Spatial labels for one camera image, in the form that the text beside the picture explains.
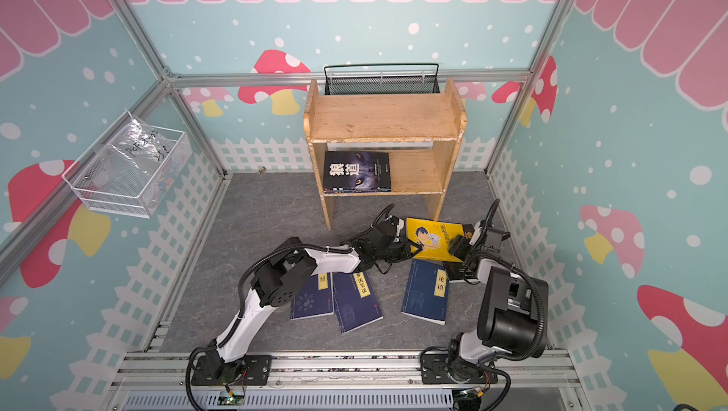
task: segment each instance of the gray floor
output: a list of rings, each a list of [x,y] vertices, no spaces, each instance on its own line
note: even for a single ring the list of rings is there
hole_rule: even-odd
[[[454,173],[440,220],[476,223],[486,216],[492,201],[483,172]],[[396,204],[392,211],[396,216],[426,217],[421,196],[337,198],[333,230],[328,231],[313,174],[235,174],[161,350],[191,351],[220,334],[238,311],[240,275],[288,237],[339,245],[368,227],[389,203]],[[503,227],[499,216],[495,224]],[[510,242],[504,243],[503,254],[514,261]],[[444,326],[402,314],[409,266],[409,262],[396,264],[387,275],[369,270],[382,320],[341,334],[335,315],[291,321],[286,305],[270,316],[250,351],[422,349],[447,346],[458,333],[475,328],[482,284],[449,285]]]

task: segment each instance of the wooden shelf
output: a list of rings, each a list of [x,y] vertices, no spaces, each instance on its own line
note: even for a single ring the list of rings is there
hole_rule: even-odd
[[[445,94],[321,95],[312,143],[455,141]]]
[[[444,191],[432,151],[387,151],[392,191],[380,193],[324,193],[324,196],[427,195]]]
[[[455,82],[441,94],[319,95],[311,81],[304,131],[326,226],[331,229],[337,196],[423,195],[428,216],[437,220],[445,200],[467,118]],[[432,141],[430,150],[389,153],[392,191],[323,193],[328,143],[414,143]]]

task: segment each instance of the book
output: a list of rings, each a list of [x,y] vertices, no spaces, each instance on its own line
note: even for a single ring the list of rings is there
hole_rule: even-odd
[[[290,318],[303,319],[333,314],[331,274],[317,273],[309,277],[290,304]]]
[[[448,313],[448,279],[440,262],[412,260],[402,313],[445,324]]]
[[[334,273],[331,282],[333,311],[342,334],[383,318],[366,272]]]
[[[326,152],[322,186],[324,193],[392,191],[389,153]]]
[[[442,261],[442,266],[448,274],[450,283],[464,283],[466,279],[470,283],[480,283],[475,272],[465,267],[463,262]]]
[[[448,252],[450,240],[458,234],[470,239],[474,232],[472,224],[407,218],[407,238],[422,246],[422,251],[414,256],[418,260],[461,262]]]

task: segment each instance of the mushroom painting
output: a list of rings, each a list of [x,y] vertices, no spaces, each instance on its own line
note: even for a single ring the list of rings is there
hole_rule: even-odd
[[[675,403],[697,409],[728,405],[728,318],[664,289],[641,286],[644,315],[678,347],[649,350],[652,367]]]
[[[277,49],[268,49],[260,55],[255,67],[251,71],[253,73],[310,73],[300,60],[283,51]],[[275,115],[293,115],[301,110],[293,97],[293,91],[306,91],[305,86],[295,87],[241,87],[237,92],[237,97],[243,103],[254,105],[268,97],[273,101],[273,114]]]
[[[44,161],[21,170],[10,179],[7,188],[13,229],[25,221],[61,182],[61,173],[72,163],[70,160]],[[80,200],[75,201],[20,264],[23,281],[30,288],[50,283],[63,264],[68,240],[76,242],[81,251],[91,257],[101,248],[109,232],[111,218],[90,211]]]
[[[27,297],[0,297],[0,334],[27,306]],[[0,380],[13,376],[29,351],[30,337],[0,337]]]
[[[533,109],[538,106],[541,120],[545,123],[549,122],[553,114],[553,107],[556,103],[556,92],[558,77],[556,75],[556,60],[549,57],[546,61],[541,77],[536,81],[536,87],[531,93],[531,97],[526,102],[526,108],[521,113],[521,125],[528,128],[531,126],[531,116]],[[512,102],[518,94],[520,84],[515,82],[505,83],[493,93],[493,101],[496,103]]]
[[[460,97],[462,97],[462,103],[465,104],[466,99],[474,99],[478,102],[482,102],[488,97],[486,85],[483,83],[457,83],[455,84]]]
[[[223,110],[218,106],[218,101],[231,102],[233,100],[230,92],[224,87],[187,87],[182,90],[182,95],[189,103],[189,106],[196,113],[200,112],[207,117],[220,117]]]
[[[644,234],[637,216],[607,207],[582,206],[581,218],[579,229],[588,226],[596,231],[595,235],[584,239],[592,259],[604,264],[606,256],[615,252],[622,271],[627,278],[633,279],[644,259]]]

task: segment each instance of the white wire basket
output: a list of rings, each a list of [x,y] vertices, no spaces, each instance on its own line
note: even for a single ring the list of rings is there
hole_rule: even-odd
[[[192,155],[186,132],[151,125],[174,142],[171,151],[159,161],[154,172],[145,172],[133,160],[123,156],[110,144],[132,128],[127,124],[103,146],[93,144],[81,158],[63,172],[68,183],[84,205],[96,212],[150,218],[164,199],[175,179]],[[96,151],[83,169],[79,162],[90,151]]]

